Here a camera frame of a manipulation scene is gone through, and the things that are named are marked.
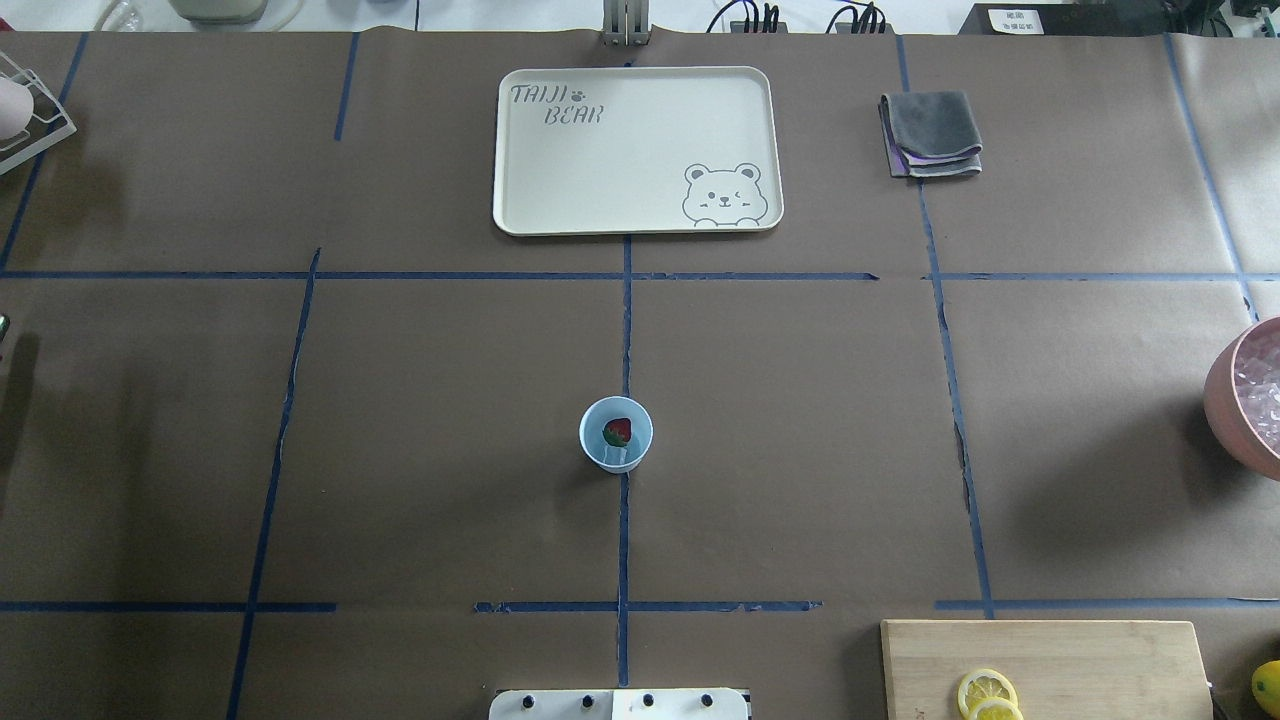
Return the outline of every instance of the white dish rack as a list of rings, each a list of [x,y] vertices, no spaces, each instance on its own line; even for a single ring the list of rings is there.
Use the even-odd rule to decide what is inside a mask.
[[[0,73],[31,90],[36,100],[27,127],[14,137],[0,141],[0,174],[4,174],[74,133],[76,123],[35,70],[23,69],[9,55],[0,53]]]

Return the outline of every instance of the ice cubes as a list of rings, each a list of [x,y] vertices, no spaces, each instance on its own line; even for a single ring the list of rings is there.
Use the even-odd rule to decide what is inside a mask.
[[[1280,333],[1244,338],[1231,378],[1249,425],[1280,452]]]

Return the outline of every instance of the wooden cutting board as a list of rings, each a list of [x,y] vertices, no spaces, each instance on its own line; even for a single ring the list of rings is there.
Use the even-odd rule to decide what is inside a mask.
[[[1210,720],[1196,628],[1148,620],[884,620],[890,720],[960,720],[970,670],[1001,671],[1027,720]]]

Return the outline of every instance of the blue tape line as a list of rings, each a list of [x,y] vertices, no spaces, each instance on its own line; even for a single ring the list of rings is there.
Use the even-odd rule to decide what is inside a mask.
[[[306,273],[182,270],[5,270],[0,278],[23,281],[305,281]]]
[[[630,612],[631,612],[631,474],[622,473],[620,477],[621,492],[618,493],[618,687],[625,688],[631,684],[631,671],[628,667],[630,643]]]
[[[631,603],[634,612],[809,612],[818,607],[822,607],[820,600]]]
[[[302,354],[302,340],[307,333],[307,319],[311,315],[311,299],[316,287],[316,266],[320,264],[320,249],[311,256],[311,269],[307,272],[307,288],[302,296],[302,313],[298,316],[298,334],[293,340],[293,359],[289,363],[289,380],[284,391],[284,406],[280,410],[280,429],[275,436],[275,456],[271,460],[271,480],[266,487],[266,503],[262,507],[262,525],[257,534],[257,552],[253,556],[253,575],[248,585],[248,602],[244,607],[244,625],[241,628],[239,652],[236,655],[236,674],[232,679],[232,697],[227,705],[227,719],[233,720],[239,711],[241,691],[244,685],[244,666],[248,664],[250,641],[253,637],[253,615],[257,612],[257,596],[262,587],[262,566],[266,562],[266,546],[271,537],[271,515],[275,511],[275,493],[280,486],[280,469],[284,465],[284,437],[289,430],[293,414],[293,397],[298,384],[298,357]]]
[[[627,601],[627,612],[808,612],[822,607],[820,600],[744,600],[744,601]],[[617,602],[477,602],[472,609],[484,615],[521,612],[616,612]]]
[[[317,275],[323,281],[620,281],[622,273],[521,273],[484,270],[443,272],[361,272],[330,270]]]
[[[895,35],[897,40],[897,73],[902,78],[902,92],[911,92],[911,78],[906,72],[906,42],[901,35]]]
[[[342,100],[338,101],[338,124],[333,128],[333,138],[342,142],[342,128],[347,124],[347,101],[351,100],[351,77],[356,72],[356,50],[360,47],[360,33],[351,33],[351,50],[347,51],[347,76],[342,81]]]
[[[63,79],[63,88],[58,92],[58,101],[65,106],[67,96],[76,82],[76,72],[79,70],[81,58],[84,56],[84,46],[88,44],[88,33],[82,32],[79,42],[76,44],[76,54],[72,55],[72,64],[67,68],[67,78]],[[45,137],[52,132],[52,126],[45,128]],[[13,224],[9,225],[9,236],[5,237],[4,250],[0,250],[0,272],[9,264],[9,255],[18,242],[18,229],[22,228],[22,219],[27,214],[27,205],[31,204],[31,193],[36,190],[36,179],[40,178],[40,168],[45,167],[45,152],[36,156],[31,165],[31,174],[27,176],[27,184],[22,188],[22,199],[18,200],[18,209],[13,215]]]
[[[9,601],[0,602],[0,612],[244,612],[243,602],[61,602],[61,601]],[[337,612],[333,602],[270,602],[257,607],[259,612]]]
[[[878,281],[870,273],[635,273],[637,281]]]
[[[946,296],[942,293],[942,268],[933,236],[933,220],[924,200],[924,181],[915,182],[920,196],[920,219],[929,249],[929,278],[933,283],[933,302],[937,307],[938,331],[942,336],[942,359],[947,366],[947,391],[951,395],[951,418],[955,423],[956,442],[960,443],[960,469],[964,474],[965,500],[969,506],[969,532],[973,536],[973,555],[978,564],[978,587],[982,592],[983,612],[988,620],[996,618],[991,600],[991,578],[987,573],[987,550],[982,539],[982,520],[978,515],[978,495],[973,484],[973,464],[969,461],[969,434],[965,432],[964,407],[960,405],[960,382],[956,377],[955,351],[951,346],[951,328],[947,325]]]
[[[1065,598],[1065,600],[997,600],[997,610],[1123,610],[1123,609],[1245,609],[1274,605],[1280,600],[1247,600],[1239,597],[1124,597],[1124,598]],[[940,600],[933,603],[938,611],[982,610],[977,600]]]
[[[941,273],[943,281],[1220,282],[1230,273]]]
[[[516,614],[516,612],[617,612],[617,601],[602,600],[598,602],[477,602],[474,606],[480,614]]]
[[[631,397],[631,236],[622,238],[622,395]]]
[[[1213,206],[1213,215],[1217,218],[1217,227],[1226,240],[1226,254],[1231,258],[1231,266],[1235,268],[1235,277],[1240,283],[1240,293],[1244,296],[1244,305],[1249,310],[1253,322],[1258,322],[1257,305],[1253,304],[1253,293],[1249,292],[1249,283],[1244,279],[1244,265],[1240,264],[1240,255],[1236,252],[1235,237],[1231,227],[1226,223],[1226,213],[1222,211],[1222,201],[1217,195],[1217,184],[1208,170],[1208,161],[1204,159],[1204,147],[1199,141],[1199,131],[1196,129],[1196,120],[1192,119],[1190,105],[1187,104],[1187,92],[1183,90],[1183,73],[1178,68],[1178,55],[1174,53],[1174,40],[1165,33],[1165,55],[1169,58],[1169,70],[1174,76],[1174,91],[1178,95],[1178,108],[1183,111],[1183,122],[1187,123],[1187,132],[1192,138],[1192,149],[1196,150],[1196,161],[1199,163],[1201,176],[1204,178],[1204,187],[1208,190],[1208,200]]]

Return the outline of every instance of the white device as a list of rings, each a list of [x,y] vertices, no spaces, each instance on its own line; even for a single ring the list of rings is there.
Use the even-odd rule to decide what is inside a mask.
[[[266,9],[266,0],[169,0],[169,4],[193,23],[252,23]]]

